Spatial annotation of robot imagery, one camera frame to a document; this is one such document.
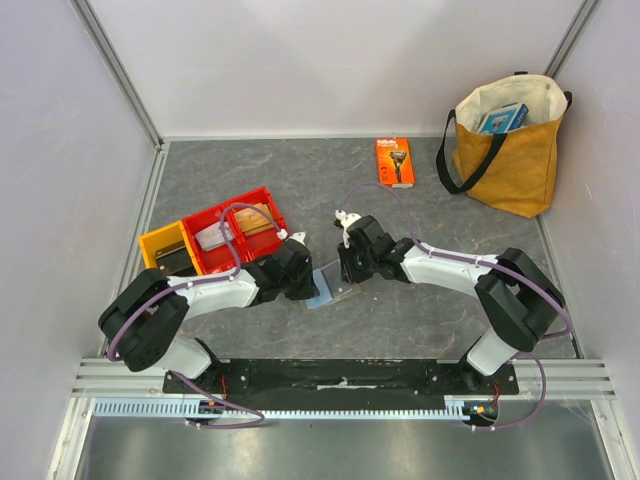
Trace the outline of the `grey card holder wallet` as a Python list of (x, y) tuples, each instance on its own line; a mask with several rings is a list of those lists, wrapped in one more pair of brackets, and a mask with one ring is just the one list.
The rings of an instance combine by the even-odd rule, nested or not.
[(339, 260), (314, 269), (313, 281), (318, 293), (313, 298), (303, 301), (307, 310), (316, 310), (361, 293), (359, 284), (350, 284), (342, 279)]

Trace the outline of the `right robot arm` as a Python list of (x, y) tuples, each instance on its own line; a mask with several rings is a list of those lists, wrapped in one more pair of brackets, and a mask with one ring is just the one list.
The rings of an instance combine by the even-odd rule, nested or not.
[(463, 356), (458, 381), (483, 392), (514, 356), (529, 353), (550, 336), (558, 317), (571, 331), (561, 292), (523, 251), (472, 255), (433, 247), (413, 238), (394, 240), (371, 215), (335, 212), (342, 279), (360, 284), (378, 275), (406, 284), (435, 285), (477, 299), (489, 329)]

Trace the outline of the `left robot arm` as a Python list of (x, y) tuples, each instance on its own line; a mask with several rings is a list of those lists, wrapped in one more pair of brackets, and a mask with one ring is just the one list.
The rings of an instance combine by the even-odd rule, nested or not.
[(201, 393), (216, 388), (220, 369), (213, 353), (196, 338), (179, 333), (196, 316), (242, 309), (274, 301), (306, 300), (317, 295), (306, 234), (288, 236), (273, 254), (240, 268), (196, 277), (142, 271), (99, 317), (109, 342), (107, 358), (121, 360), (132, 372), (153, 366), (175, 371)]

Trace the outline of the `black credit card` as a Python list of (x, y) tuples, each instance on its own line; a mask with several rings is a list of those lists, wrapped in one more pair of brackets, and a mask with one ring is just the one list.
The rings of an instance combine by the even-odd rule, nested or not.
[(174, 252), (156, 259), (157, 268), (164, 276), (188, 277), (196, 274), (191, 258), (188, 254)]

